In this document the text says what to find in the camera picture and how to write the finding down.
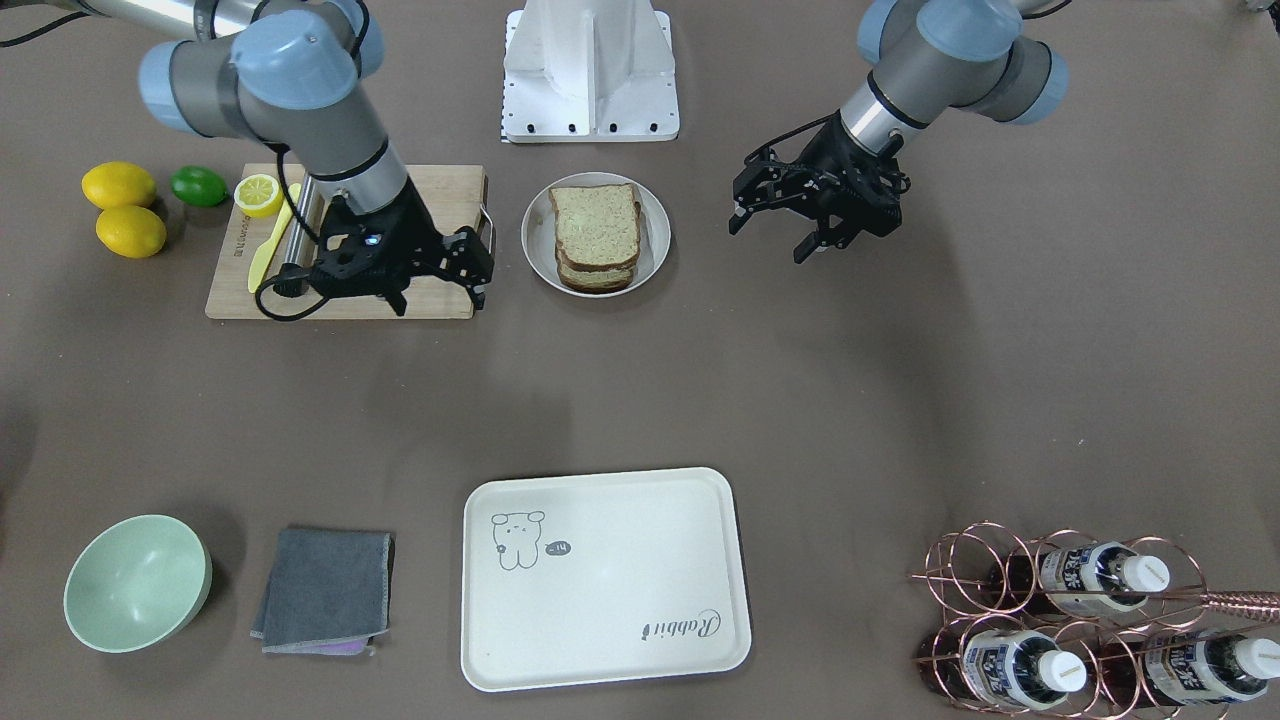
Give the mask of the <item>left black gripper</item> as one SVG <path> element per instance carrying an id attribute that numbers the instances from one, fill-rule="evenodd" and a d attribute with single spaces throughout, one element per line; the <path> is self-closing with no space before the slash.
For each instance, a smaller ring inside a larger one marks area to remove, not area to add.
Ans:
<path id="1" fill-rule="evenodd" d="M 837 111 L 781 135 L 744 158 L 732 183 L 728 233 L 737 234 L 760 211 L 805 217 L 817 228 L 795 246 L 797 265 L 842 249 L 863 231 L 886 237 L 901 225 L 901 196 L 911 186 L 896 159 L 901 147 L 893 138 L 886 152 L 867 151 Z"/>

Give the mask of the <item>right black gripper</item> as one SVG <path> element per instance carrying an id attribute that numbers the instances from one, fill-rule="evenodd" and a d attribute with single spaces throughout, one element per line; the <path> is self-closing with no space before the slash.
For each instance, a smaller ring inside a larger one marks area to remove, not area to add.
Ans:
<path id="1" fill-rule="evenodd" d="M 305 282 L 321 297 L 297 316 L 308 316 L 333 299 L 379 297 L 397 316 L 404 316 L 404 291 L 419 275 L 433 275 L 465 288 L 472 309 L 484 309 L 494 258 L 472 227 L 453 234 L 436 229 L 431 213 L 408 179 L 385 208 L 357 214 L 343 197 L 330 201 L 323 220 L 321 241 L 342 234 L 337 249 L 320 246 L 311 266 L 283 269 L 265 279 L 256 292 L 257 310 L 266 307 L 262 295 L 276 284 Z"/>

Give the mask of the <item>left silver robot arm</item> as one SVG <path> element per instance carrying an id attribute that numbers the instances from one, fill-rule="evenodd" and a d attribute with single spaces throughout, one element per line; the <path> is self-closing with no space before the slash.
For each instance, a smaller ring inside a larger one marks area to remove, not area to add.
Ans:
<path id="1" fill-rule="evenodd" d="M 884 237 L 902 222 L 910 188 L 902 147 L 950 108 L 1029 126 L 1064 100 L 1068 63 L 1028 38 L 1047 1 L 876 1 L 858 28 L 870 70 L 831 114 L 806 123 L 810 138 L 786 160 L 773 138 L 748 154 L 732 183 L 731 234 L 759 213 L 787 210 L 814 223 L 794 249 L 804 263 L 846 249 L 860 233 Z"/>

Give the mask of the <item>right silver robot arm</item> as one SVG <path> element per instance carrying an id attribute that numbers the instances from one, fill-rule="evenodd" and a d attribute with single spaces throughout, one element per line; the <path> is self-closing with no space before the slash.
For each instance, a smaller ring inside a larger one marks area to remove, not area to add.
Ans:
<path id="1" fill-rule="evenodd" d="M 314 261 L 265 281 L 305 284 L 321 304 L 376 297 L 403 316 L 415 277 L 485 304 L 492 249 L 470 225 L 443 234 L 361 79 L 381 65 L 381 31 L 361 1 L 64 1 L 65 20 L 111 18 L 169 37 L 140 65 L 163 124 L 293 152 L 328 210 Z"/>

